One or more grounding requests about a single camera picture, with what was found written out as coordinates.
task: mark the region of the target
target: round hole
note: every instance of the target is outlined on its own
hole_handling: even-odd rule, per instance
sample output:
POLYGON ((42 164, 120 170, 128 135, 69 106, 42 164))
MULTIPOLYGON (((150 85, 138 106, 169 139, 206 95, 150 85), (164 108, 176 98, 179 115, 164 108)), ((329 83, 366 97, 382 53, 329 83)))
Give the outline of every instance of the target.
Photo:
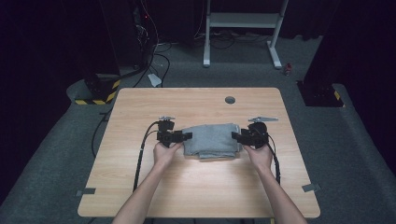
POLYGON ((233 103, 235 103, 235 98, 233 98, 232 96, 227 96, 225 98, 225 103, 232 105, 233 103))

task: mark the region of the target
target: person's left hand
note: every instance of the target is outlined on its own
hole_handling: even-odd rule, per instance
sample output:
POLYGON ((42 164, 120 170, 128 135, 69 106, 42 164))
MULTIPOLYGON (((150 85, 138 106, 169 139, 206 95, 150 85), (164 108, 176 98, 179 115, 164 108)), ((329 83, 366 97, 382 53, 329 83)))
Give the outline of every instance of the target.
POLYGON ((154 148, 154 166, 166 169, 172 162, 176 151, 183 146, 183 143, 176 143, 171 147, 165 147, 162 143, 157 143, 154 148))

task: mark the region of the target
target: person's right hand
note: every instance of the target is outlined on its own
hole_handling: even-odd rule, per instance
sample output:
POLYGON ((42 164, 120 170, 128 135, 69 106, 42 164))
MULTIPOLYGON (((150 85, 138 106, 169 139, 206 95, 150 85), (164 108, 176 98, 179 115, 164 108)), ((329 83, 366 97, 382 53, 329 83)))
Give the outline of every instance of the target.
POLYGON ((271 170, 273 154, 271 152, 271 149, 267 145, 264 145, 263 147, 258 149, 254 149, 250 146, 244 146, 244 149, 247 151, 247 154, 250 157, 250 161, 257 171, 262 169, 271 170))

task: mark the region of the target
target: gray carpet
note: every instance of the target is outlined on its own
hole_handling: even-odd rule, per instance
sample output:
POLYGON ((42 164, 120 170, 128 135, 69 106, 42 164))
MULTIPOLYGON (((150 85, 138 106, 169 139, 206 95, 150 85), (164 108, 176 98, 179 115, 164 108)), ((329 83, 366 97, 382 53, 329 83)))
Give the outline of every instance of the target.
MULTIPOLYGON (((203 47, 174 45, 163 55, 171 66, 164 87, 276 87, 288 110, 292 127, 312 183, 321 215, 309 223, 396 223, 396 180, 375 148, 342 85, 334 85, 346 107, 306 107, 296 80, 302 80, 320 39, 282 39, 276 49, 282 63, 291 63, 288 77, 275 70, 264 42, 236 43, 211 50, 211 66, 202 67, 203 47)), ((167 49, 161 46, 158 51, 167 49)), ((161 75, 166 60, 155 57, 161 75)), ((132 87, 139 76, 127 77, 120 88, 132 87)), ((150 88, 144 77, 137 86, 150 88)), ((73 100, 82 81, 67 94, 73 100)), ((0 209, 0 223, 88 223, 77 213, 79 197, 93 164, 92 134, 112 105, 71 104, 30 160, 0 209)), ((104 123, 94 141, 98 148, 104 123)), ((155 219, 147 223, 193 223, 192 219, 155 219)), ((110 223, 97 218, 93 223, 110 223)), ((235 219, 196 219, 195 223, 239 223, 235 219)), ((268 219, 244 220, 268 223, 268 219)))

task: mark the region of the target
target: yellow black hazard tape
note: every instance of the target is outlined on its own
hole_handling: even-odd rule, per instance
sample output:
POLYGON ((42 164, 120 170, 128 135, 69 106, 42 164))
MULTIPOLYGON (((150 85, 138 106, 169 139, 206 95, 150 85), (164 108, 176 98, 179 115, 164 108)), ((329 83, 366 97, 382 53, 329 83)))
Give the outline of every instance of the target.
POLYGON ((75 99, 77 105, 107 105, 110 104, 117 93, 117 88, 120 85, 120 80, 114 82, 109 92, 109 95, 104 99, 75 99))
POLYGON ((343 101, 341 100, 341 95, 340 95, 340 93, 338 93, 338 91, 336 91, 336 90, 334 90, 334 96, 335 96, 335 99, 340 103, 340 104, 342 104, 343 106, 342 107, 346 107, 346 105, 343 103, 343 101))

